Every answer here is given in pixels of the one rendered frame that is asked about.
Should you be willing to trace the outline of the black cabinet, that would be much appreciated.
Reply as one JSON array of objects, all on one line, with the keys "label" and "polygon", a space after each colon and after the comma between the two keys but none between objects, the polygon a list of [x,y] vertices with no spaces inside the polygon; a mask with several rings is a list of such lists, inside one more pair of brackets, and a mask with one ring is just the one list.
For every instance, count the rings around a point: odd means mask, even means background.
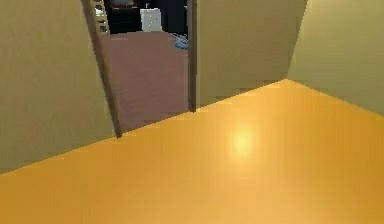
[{"label": "black cabinet", "polygon": [[104,0],[111,34],[141,29],[140,8],[143,0]]}]

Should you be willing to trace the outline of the pale wooden ladder shelf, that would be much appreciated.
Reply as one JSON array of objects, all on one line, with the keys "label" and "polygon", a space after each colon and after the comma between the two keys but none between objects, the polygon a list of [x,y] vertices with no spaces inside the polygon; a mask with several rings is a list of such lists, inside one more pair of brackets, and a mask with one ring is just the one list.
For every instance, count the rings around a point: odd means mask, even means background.
[{"label": "pale wooden ladder shelf", "polygon": [[96,21],[100,32],[103,35],[109,35],[110,30],[104,0],[93,0],[93,4],[95,8]]}]

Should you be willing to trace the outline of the blue cloth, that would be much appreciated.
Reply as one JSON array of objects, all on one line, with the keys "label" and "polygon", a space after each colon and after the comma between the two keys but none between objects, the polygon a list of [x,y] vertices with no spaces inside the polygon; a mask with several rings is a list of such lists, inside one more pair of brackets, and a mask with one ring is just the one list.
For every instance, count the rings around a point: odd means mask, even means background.
[{"label": "blue cloth", "polygon": [[175,46],[177,48],[187,50],[188,49],[188,38],[186,35],[172,34],[172,37],[175,39]]}]

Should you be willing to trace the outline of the white chest of drawers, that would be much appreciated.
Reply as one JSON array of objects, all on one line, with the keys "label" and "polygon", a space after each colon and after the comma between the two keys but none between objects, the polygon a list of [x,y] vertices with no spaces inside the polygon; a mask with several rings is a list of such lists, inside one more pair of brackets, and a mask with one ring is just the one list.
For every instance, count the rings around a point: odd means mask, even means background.
[{"label": "white chest of drawers", "polygon": [[160,32],[161,25],[161,11],[158,8],[141,9],[141,24],[144,32]]}]

